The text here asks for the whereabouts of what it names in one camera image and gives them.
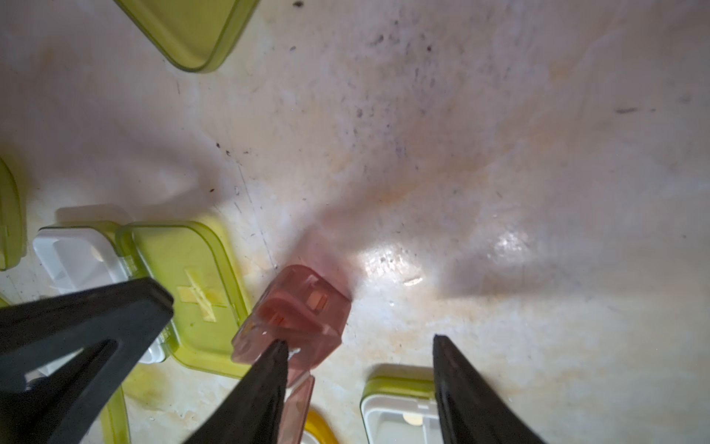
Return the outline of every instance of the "yellow plastic container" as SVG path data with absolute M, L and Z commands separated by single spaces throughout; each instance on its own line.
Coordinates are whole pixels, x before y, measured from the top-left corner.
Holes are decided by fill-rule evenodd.
M 301 444 L 338 444 L 338 440 L 323 417 L 311 410 L 306 417 Z
M 191 369 L 242 378 L 251 366 L 231 361 L 231 339 L 249 316 L 217 235 L 199 222 L 133 223 L 116 232 L 132 278 L 151 276 L 174 298 L 163 331 L 171 355 Z
M 24 247 L 25 227 L 20 195 L 15 178 L 0 159 L 0 271 L 19 264 Z
M 234 47 L 258 0 L 116 0 L 178 69 L 216 70 Z

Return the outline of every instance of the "white plastic container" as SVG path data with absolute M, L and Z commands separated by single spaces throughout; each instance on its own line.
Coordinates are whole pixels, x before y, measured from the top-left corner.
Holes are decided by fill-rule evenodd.
M 111 242 L 95 229 L 44 228 L 39 231 L 32 246 L 59 294 L 89 290 L 129 279 Z M 41 367 L 39 371 L 45 375 L 52 374 L 77 353 L 59 358 Z M 154 364 L 164 360 L 165 351 L 157 337 L 138 362 Z
M 433 399 L 373 394 L 360 404 L 370 444 L 443 444 Z

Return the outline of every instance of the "pink plastic piece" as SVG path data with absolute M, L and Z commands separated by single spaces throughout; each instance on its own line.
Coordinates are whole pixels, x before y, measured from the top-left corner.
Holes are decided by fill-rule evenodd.
M 281 424 L 278 428 L 278 444 L 301 442 L 314 384 L 315 378 L 309 375 L 304 382 L 293 389 L 291 396 L 286 399 L 283 404 L 283 413 L 281 413 Z
M 312 269 L 284 268 L 232 340 L 232 361 L 253 364 L 276 339 L 288 343 L 288 386 L 341 342 L 351 302 Z

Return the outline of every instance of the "white table surface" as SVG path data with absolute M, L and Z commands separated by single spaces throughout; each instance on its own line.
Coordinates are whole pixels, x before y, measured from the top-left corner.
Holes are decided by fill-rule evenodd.
M 435 333 L 550 443 L 710 441 L 710 4 L 291 3 L 195 75 L 113 2 L 2 2 L 30 236 L 213 217 L 256 298 L 324 230 L 363 271 L 315 370 L 342 444 L 371 370 L 430 367 Z M 32 251 L 0 291 L 51 293 Z M 180 442 L 235 384 L 141 371 L 135 443 Z

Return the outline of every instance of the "translucent pink block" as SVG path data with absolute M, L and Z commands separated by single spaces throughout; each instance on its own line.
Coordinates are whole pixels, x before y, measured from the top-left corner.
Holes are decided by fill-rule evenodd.
M 284 268 L 232 340 L 232 361 L 253 364 L 276 339 L 289 348 L 288 386 L 341 342 L 351 301 L 312 269 Z

